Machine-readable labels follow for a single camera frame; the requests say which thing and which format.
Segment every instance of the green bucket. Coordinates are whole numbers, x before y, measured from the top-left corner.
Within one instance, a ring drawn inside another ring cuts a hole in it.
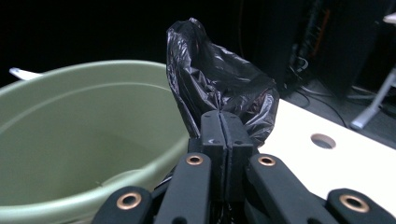
[[[0,89],[0,223],[90,221],[115,190],[153,189],[189,138],[165,71],[84,63]]]

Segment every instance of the table surface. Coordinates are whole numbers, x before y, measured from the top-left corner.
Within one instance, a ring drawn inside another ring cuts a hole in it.
[[[316,133],[330,137],[335,147],[315,145]],[[354,189],[396,216],[394,148],[280,100],[275,128],[259,150],[280,158],[321,198],[332,189]]]

